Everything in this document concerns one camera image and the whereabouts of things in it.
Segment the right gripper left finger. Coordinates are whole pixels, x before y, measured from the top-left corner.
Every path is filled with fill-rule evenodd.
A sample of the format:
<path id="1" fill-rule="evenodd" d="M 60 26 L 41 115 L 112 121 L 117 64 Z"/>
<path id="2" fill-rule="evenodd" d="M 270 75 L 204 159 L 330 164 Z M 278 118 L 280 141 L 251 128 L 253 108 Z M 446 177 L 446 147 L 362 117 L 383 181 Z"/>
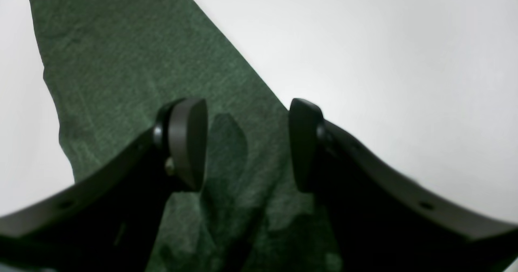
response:
<path id="1" fill-rule="evenodd" d="M 170 195 L 205 180 L 205 99 L 165 104 L 95 174 L 2 216 L 2 272 L 143 272 Z"/>

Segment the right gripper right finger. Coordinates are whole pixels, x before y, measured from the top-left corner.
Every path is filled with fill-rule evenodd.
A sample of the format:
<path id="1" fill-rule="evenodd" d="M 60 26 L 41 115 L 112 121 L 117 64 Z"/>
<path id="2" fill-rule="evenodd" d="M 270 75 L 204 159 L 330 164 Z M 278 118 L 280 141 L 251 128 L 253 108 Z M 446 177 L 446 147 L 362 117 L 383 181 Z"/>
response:
<path id="1" fill-rule="evenodd" d="M 296 186 L 324 206 L 346 272 L 503 272 L 517 225 L 428 191 L 294 98 L 288 113 Z"/>

